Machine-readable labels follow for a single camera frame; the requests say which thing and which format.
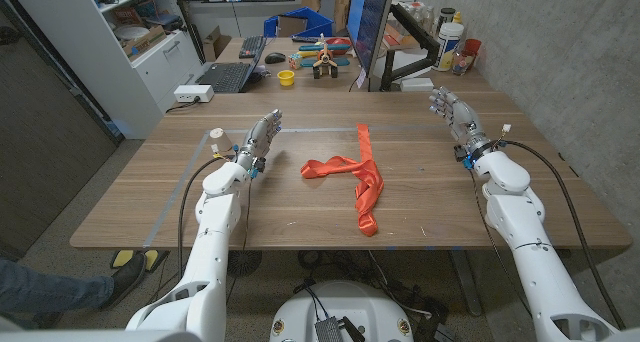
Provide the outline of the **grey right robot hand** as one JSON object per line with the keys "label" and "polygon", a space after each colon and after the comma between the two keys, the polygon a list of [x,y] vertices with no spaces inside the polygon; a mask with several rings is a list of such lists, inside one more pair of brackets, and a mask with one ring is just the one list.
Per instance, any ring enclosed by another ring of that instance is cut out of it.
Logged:
{"label": "grey right robot hand", "polygon": [[444,86],[432,90],[430,110],[443,117],[459,146],[454,148],[456,160],[474,164],[491,151],[481,121],[473,108]]}

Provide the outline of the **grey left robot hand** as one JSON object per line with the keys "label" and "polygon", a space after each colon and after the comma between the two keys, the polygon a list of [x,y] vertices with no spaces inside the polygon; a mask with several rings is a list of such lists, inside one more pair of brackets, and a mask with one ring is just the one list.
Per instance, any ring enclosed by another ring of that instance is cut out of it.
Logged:
{"label": "grey left robot hand", "polygon": [[268,113],[246,133],[235,162],[250,170],[254,163],[264,158],[275,135],[281,130],[282,111],[275,109]]}

